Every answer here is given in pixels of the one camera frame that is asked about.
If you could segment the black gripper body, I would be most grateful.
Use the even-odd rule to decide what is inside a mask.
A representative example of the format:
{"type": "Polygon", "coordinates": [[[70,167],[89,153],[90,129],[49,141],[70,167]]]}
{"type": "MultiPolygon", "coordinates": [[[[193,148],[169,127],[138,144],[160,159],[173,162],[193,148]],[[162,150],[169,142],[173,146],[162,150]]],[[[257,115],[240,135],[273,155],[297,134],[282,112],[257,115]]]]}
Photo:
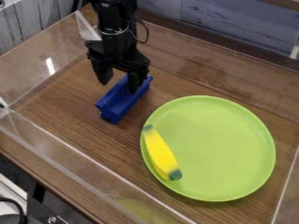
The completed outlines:
{"type": "Polygon", "coordinates": [[[149,59],[138,52],[136,31],[101,35],[101,40],[88,40],[88,59],[110,60],[112,71],[117,69],[129,73],[140,71],[145,77],[149,72],[149,59]]]}

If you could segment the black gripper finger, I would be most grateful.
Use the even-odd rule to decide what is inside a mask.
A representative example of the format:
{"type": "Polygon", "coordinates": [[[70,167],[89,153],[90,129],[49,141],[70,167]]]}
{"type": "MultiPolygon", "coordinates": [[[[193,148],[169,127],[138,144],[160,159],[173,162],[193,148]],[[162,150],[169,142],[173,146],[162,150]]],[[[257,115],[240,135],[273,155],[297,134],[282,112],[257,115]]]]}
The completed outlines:
{"type": "Polygon", "coordinates": [[[128,73],[128,90],[129,93],[133,94],[142,84],[144,76],[140,71],[130,71],[128,73]]]}
{"type": "Polygon", "coordinates": [[[112,64],[109,59],[92,59],[92,68],[97,76],[97,80],[106,85],[113,76],[112,64]]]}

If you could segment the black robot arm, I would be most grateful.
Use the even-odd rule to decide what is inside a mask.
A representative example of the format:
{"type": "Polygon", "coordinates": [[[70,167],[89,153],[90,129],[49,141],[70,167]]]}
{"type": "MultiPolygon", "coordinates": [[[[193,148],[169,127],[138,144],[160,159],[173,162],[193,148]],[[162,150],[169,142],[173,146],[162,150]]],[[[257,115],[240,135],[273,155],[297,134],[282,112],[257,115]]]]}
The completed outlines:
{"type": "Polygon", "coordinates": [[[133,94],[149,73],[149,59],[138,52],[136,45],[144,44],[136,36],[136,24],[145,29],[144,22],[136,17],[136,0],[90,0],[97,13],[97,31],[101,40],[88,40],[88,59],[97,80],[106,85],[113,69],[128,75],[128,91],[133,94]]]}

